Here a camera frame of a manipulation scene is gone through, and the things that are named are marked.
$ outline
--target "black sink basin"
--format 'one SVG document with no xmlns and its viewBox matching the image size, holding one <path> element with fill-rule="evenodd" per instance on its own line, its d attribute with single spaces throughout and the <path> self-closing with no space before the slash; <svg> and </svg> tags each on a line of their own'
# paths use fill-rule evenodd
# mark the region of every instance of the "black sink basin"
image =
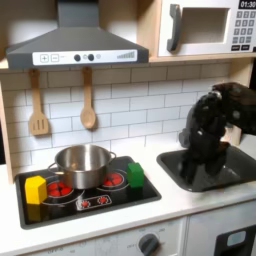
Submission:
<svg viewBox="0 0 256 256">
<path fill-rule="evenodd" d="M 256 180 L 256 161 L 243 151 L 229 147 L 225 166 L 217 176 L 208 175 L 199 166 L 193 184 L 180 175 L 178 165 L 186 150 L 167 152 L 157 157 L 157 162 L 181 188 L 191 192 L 203 192 Z"/>
</svg>

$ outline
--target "white brick tile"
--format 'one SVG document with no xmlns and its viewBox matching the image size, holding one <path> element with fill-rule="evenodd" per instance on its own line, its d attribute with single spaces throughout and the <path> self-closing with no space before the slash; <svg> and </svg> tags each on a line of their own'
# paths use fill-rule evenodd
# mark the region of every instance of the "white brick tile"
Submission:
<svg viewBox="0 0 256 256">
<path fill-rule="evenodd" d="M 90 131 L 63 132 L 52 135 L 53 147 L 70 146 L 75 144 L 84 144 L 92 141 Z"/>
<path fill-rule="evenodd" d="M 101 114 L 101 115 L 97 115 L 96 117 L 97 117 L 96 127 L 110 126 L 111 114 Z M 81 122 L 80 116 L 72 117 L 72 127 L 73 127 L 73 131 L 85 130 Z"/>
<path fill-rule="evenodd" d="M 93 84 L 118 84 L 130 82 L 130 69 L 100 69 L 93 71 Z"/>
<path fill-rule="evenodd" d="M 11 154 L 12 167 L 31 165 L 30 152 Z"/>
<path fill-rule="evenodd" d="M 58 118 L 49 120 L 51 133 L 72 131 L 71 118 Z"/>
<path fill-rule="evenodd" d="M 84 87 L 71 88 L 72 101 L 84 101 Z M 96 85 L 93 86 L 93 99 L 110 99 L 111 85 Z"/>
<path fill-rule="evenodd" d="M 132 111 L 112 114 L 112 126 L 145 123 L 147 111 Z"/>
<path fill-rule="evenodd" d="M 149 83 L 149 95 L 179 93 L 182 89 L 182 81 L 162 81 Z"/>
<path fill-rule="evenodd" d="M 43 105 L 42 111 L 47 118 L 50 117 L 49 105 Z M 33 113 L 32 106 L 6 108 L 5 116 L 7 123 L 25 122 L 28 121 Z"/>
<path fill-rule="evenodd" d="M 50 165 L 55 162 L 55 156 L 65 147 L 35 150 L 31 152 L 33 165 Z"/>
<path fill-rule="evenodd" d="M 157 134 L 162 132 L 162 122 L 130 125 L 129 137 Z"/>
<path fill-rule="evenodd" d="M 81 71 L 60 71 L 48 73 L 49 87 L 82 86 L 83 74 Z"/>
<path fill-rule="evenodd" d="M 188 113 L 192 107 L 193 106 L 182 106 L 180 108 L 180 118 L 187 118 Z"/>
<path fill-rule="evenodd" d="M 229 63 L 203 65 L 201 77 L 202 78 L 225 77 L 225 76 L 229 76 L 229 72 L 230 72 Z"/>
<path fill-rule="evenodd" d="M 51 104 L 51 118 L 79 116 L 83 107 L 83 102 Z"/>
<path fill-rule="evenodd" d="M 30 89 L 31 82 L 28 73 L 0 74 L 3 91 Z M 47 87 L 47 73 L 40 74 L 40 88 Z"/>
<path fill-rule="evenodd" d="M 111 150 L 113 152 L 127 151 L 131 149 L 139 150 L 145 146 L 145 137 L 136 137 L 111 141 Z"/>
<path fill-rule="evenodd" d="M 99 142 L 92 142 L 90 144 L 95 145 L 95 146 L 99 146 L 101 148 L 105 148 L 105 149 L 110 151 L 110 140 L 108 140 L 108 141 L 99 141 Z"/>
<path fill-rule="evenodd" d="M 128 126 L 99 128 L 93 133 L 93 142 L 122 139 L 127 137 L 128 137 Z"/>
<path fill-rule="evenodd" d="M 146 137 L 146 147 L 166 146 L 170 147 L 177 142 L 177 132 L 149 135 Z"/>
<path fill-rule="evenodd" d="M 166 80 L 166 67 L 133 68 L 132 82 Z"/>
<path fill-rule="evenodd" d="M 29 136 L 28 123 L 7 124 L 9 139 Z"/>
<path fill-rule="evenodd" d="M 112 65 L 112 68 L 146 68 L 149 67 L 149 63 L 141 63 L 141 64 L 115 64 Z"/>
<path fill-rule="evenodd" d="M 164 95 L 131 98 L 131 110 L 164 107 Z"/>
<path fill-rule="evenodd" d="M 169 94 L 166 95 L 165 106 L 174 107 L 174 106 L 183 106 L 183 105 L 192 105 L 196 103 L 196 93 L 180 93 L 180 94 Z"/>
<path fill-rule="evenodd" d="M 211 91 L 213 85 L 224 83 L 227 81 L 227 77 L 216 77 L 208 79 L 194 79 L 185 80 L 183 82 L 183 92 L 198 92 L 198 91 Z"/>
<path fill-rule="evenodd" d="M 37 137 L 24 137 L 9 139 L 11 153 L 24 152 L 36 149 L 51 148 L 51 136 L 43 135 Z"/>
<path fill-rule="evenodd" d="M 168 68 L 167 80 L 196 79 L 200 72 L 200 65 L 173 66 Z"/>
<path fill-rule="evenodd" d="M 150 109 L 148 110 L 147 121 L 156 122 L 170 119 L 178 119 L 179 114 L 180 107 Z"/>
<path fill-rule="evenodd" d="M 7 91 L 3 92 L 4 106 L 26 106 L 25 91 Z"/>
<path fill-rule="evenodd" d="M 178 132 L 186 127 L 187 119 L 164 121 L 164 132 Z"/>
<path fill-rule="evenodd" d="M 70 102 L 70 88 L 49 88 L 40 90 L 42 104 Z M 27 105 L 32 105 L 32 90 L 26 91 Z"/>
<path fill-rule="evenodd" d="M 148 95 L 148 83 L 116 84 L 112 86 L 112 98 Z"/>
<path fill-rule="evenodd" d="M 129 99 L 95 100 L 94 109 L 97 114 L 128 111 Z"/>
</svg>

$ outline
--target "red burner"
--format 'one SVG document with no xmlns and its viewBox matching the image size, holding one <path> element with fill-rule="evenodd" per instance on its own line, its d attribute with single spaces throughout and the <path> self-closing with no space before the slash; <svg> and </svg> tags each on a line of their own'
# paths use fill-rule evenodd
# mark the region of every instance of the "red burner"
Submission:
<svg viewBox="0 0 256 256">
<path fill-rule="evenodd" d="M 62 197 L 68 196 L 72 192 L 72 188 L 66 186 L 63 182 L 53 182 L 47 186 L 48 196 Z"/>
<path fill-rule="evenodd" d="M 123 183 L 123 177 L 119 173 L 109 173 L 103 184 L 104 187 L 116 187 Z"/>
</svg>

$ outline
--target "digital clock display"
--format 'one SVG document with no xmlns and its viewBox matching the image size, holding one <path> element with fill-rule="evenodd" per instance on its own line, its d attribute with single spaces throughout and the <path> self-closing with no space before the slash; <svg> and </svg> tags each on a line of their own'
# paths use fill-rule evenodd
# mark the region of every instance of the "digital clock display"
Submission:
<svg viewBox="0 0 256 256">
<path fill-rule="evenodd" d="M 252 0 L 240 0 L 239 9 L 255 9 L 256 10 L 256 1 Z"/>
</svg>

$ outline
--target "black stovetop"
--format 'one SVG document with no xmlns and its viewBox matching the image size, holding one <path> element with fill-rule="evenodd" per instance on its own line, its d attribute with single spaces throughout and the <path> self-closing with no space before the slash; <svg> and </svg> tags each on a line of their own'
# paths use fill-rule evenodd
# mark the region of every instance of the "black stovetop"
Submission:
<svg viewBox="0 0 256 256">
<path fill-rule="evenodd" d="M 126 169 L 132 162 L 130 157 L 116 158 L 110 165 L 104 185 L 89 190 L 73 190 L 65 186 L 61 176 L 48 170 L 17 175 L 21 227 L 32 229 L 159 200 L 161 195 L 146 176 L 143 188 L 130 187 L 126 179 Z M 41 205 L 28 205 L 25 181 L 38 175 L 47 180 L 48 198 Z"/>
</svg>

